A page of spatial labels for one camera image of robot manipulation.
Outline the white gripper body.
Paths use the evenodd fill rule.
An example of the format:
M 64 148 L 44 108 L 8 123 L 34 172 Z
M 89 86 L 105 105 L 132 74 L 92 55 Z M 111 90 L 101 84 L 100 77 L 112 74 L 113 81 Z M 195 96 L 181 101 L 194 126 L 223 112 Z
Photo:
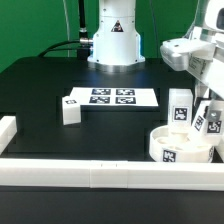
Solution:
M 182 38 L 164 41 L 163 61 L 187 71 L 224 99 L 224 33 L 195 26 Z

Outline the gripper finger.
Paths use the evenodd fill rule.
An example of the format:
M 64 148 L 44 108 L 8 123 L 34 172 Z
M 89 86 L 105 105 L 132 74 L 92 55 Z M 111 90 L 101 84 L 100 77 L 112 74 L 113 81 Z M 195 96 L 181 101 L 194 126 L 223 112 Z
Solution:
M 218 122 L 221 118 L 220 110 L 210 110 L 207 114 L 207 120 L 209 122 Z

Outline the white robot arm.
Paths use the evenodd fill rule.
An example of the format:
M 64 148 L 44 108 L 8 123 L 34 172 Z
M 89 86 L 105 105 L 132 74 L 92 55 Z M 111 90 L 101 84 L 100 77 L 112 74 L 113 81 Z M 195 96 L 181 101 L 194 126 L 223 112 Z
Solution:
M 129 87 L 167 84 L 169 72 L 184 71 L 224 101 L 224 28 L 218 23 L 224 0 L 208 0 L 218 7 L 214 19 L 194 22 L 181 38 L 167 40 L 160 47 L 161 59 L 141 55 L 141 36 L 135 29 L 136 0 L 99 0 L 99 28 L 93 35 L 88 64 L 106 74 L 132 75 Z

